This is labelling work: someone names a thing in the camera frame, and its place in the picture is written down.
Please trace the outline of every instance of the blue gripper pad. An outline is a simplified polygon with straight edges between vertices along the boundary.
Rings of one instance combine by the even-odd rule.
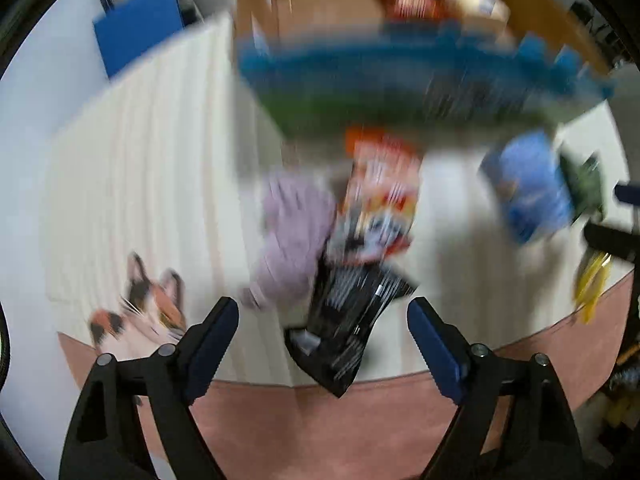
[[[640,206],[640,186],[638,184],[616,184],[613,193],[620,202]]]
[[[466,339],[456,327],[440,319],[426,298],[415,298],[409,303],[406,320],[440,393],[460,404],[471,368]]]
[[[221,298],[200,325],[194,325],[197,348],[187,351],[186,383],[182,390],[188,405],[207,393],[220,361],[238,328],[238,304],[231,298]]]

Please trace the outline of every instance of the blue package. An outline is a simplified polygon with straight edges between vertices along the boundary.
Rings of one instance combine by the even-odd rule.
[[[526,243],[570,225],[571,197],[544,132],[523,134],[490,151],[481,164],[513,237]]]
[[[375,32],[237,44],[238,69],[284,136],[323,138],[354,125],[540,116],[567,122],[612,93],[580,55],[527,34],[519,46],[459,23],[386,24]]]

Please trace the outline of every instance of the purple towel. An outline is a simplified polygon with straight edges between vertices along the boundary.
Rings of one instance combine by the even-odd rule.
[[[267,229],[262,257],[244,304],[258,308],[295,303],[311,290],[335,219],[335,199],[306,176],[278,174],[262,201]]]

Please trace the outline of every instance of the cat print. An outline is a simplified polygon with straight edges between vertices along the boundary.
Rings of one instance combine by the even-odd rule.
[[[89,320],[94,348],[113,354],[118,361],[148,357],[164,343],[177,343],[186,330],[182,313],[183,284],[167,269],[160,280],[146,275],[140,256],[127,259],[126,296],[121,312],[96,310]]]

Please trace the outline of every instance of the blue binder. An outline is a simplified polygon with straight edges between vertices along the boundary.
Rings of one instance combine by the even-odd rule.
[[[94,22],[109,78],[184,27],[178,0],[128,0]]]

